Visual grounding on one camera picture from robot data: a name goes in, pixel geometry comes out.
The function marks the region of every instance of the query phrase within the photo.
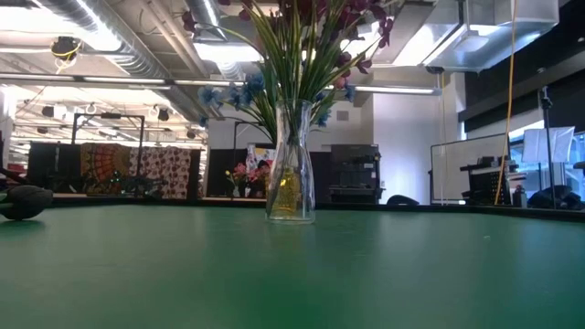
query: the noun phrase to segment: ceiling duct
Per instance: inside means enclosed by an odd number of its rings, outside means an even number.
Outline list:
[[[508,58],[515,0],[467,1],[439,0],[392,65],[481,71]],[[518,0],[516,51],[557,23],[558,0]]]
[[[216,0],[186,0],[191,14],[195,21],[201,24],[199,27],[205,29],[213,35],[213,37],[196,36],[201,39],[211,39],[213,41],[227,42],[228,38],[225,33],[214,27],[219,27],[219,10]],[[244,80],[244,73],[241,69],[241,65],[236,61],[227,60],[214,60],[218,65],[219,72],[226,80]]]
[[[146,45],[103,0],[35,0],[53,14],[75,23],[88,33],[83,39],[97,50],[119,50],[123,57],[109,57],[136,78],[170,78],[169,72]],[[169,99],[185,119],[196,122],[203,110],[177,86],[154,90]]]

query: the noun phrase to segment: clear glass vase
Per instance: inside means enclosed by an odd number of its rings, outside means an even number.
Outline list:
[[[314,222],[313,167],[306,148],[312,108],[308,101],[277,103],[278,141],[266,200],[266,218],[270,222]]]

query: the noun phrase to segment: glass vase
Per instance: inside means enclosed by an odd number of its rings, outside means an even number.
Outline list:
[[[314,184],[306,137],[312,103],[279,101],[276,106],[276,158],[267,190],[266,218],[273,223],[314,222]]]

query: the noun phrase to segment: green table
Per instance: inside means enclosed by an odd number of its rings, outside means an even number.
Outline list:
[[[585,225],[50,209],[0,222],[0,328],[585,328]]]

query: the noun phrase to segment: red patterned tapestry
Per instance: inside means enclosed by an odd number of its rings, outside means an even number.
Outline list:
[[[114,171],[127,176],[130,169],[130,147],[110,143],[81,145],[81,176],[83,192],[87,194],[116,195],[120,184],[112,184]]]
[[[136,174],[138,149],[130,154],[130,175]],[[141,175],[163,180],[159,186],[163,198],[185,199],[191,165],[190,150],[176,147],[143,147]]]

